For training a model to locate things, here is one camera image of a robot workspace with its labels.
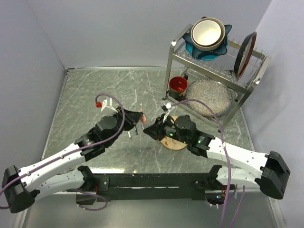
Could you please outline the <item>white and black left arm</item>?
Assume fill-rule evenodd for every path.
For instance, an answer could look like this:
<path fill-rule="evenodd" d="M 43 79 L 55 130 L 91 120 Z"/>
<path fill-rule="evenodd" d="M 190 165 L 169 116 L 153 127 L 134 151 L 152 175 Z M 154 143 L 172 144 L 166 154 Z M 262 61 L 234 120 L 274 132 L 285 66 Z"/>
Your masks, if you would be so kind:
<path fill-rule="evenodd" d="M 1 194 L 7 201 L 5 209 L 19 213 L 35 201 L 63 190 L 82 189 L 94 186 L 90 169 L 80 166 L 61 174 L 67 168 L 81 165 L 109 148 L 123 131 L 130 131 L 140 121 L 143 113 L 117 108 L 113 115 L 104 116 L 87 133 L 62 151 L 27 167 L 8 167 L 3 175 Z"/>

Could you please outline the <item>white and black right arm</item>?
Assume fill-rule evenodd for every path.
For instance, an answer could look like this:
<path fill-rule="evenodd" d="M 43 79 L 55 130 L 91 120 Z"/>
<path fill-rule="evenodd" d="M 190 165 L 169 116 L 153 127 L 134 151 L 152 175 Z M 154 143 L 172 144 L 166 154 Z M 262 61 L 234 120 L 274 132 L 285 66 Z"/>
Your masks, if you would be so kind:
<path fill-rule="evenodd" d="M 145 134 L 154 140 L 172 138 L 187 145 L 187 149 L 196 156 L 219 160 L 232 165 L 214 167 L 208 177 L 208 184 L 213 189 L 222 185 L 238 185 L 258 188 L 265 195 L 281 200 L 290 176 L 290 169 L 281 154 L 271 151 L 261 153 L 250 151 L 204 133 L 188 115 L 171 120 L 163 115 L 155 123 L 145 128 Z"/>

